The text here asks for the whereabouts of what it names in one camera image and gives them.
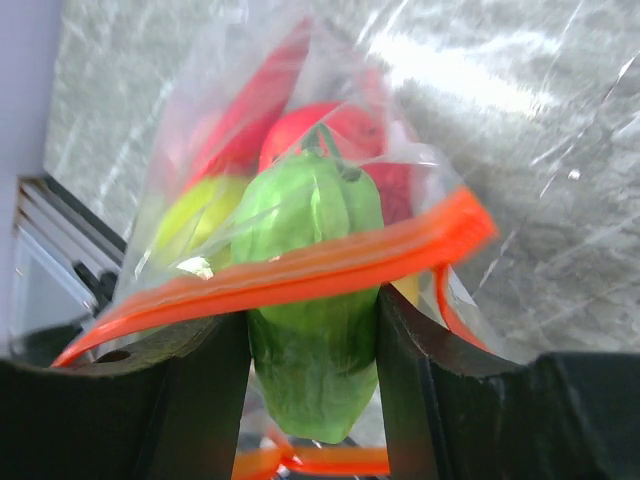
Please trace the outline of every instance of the clear plastic bag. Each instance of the clear plastic bag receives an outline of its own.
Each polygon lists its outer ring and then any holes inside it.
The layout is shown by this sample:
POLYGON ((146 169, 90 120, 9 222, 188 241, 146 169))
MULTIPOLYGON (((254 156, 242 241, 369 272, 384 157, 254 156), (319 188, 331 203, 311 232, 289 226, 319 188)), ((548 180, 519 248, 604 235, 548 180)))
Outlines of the clear plastic bag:
POLYGON ((114 306, 55 365, 247 310, 269 416, 287 435, 337 444, 379 410, 381 285, 497 351, 450 274, 496 227, 321 19, 287 2, 238 12, 205 29, 169 97, 114 306))

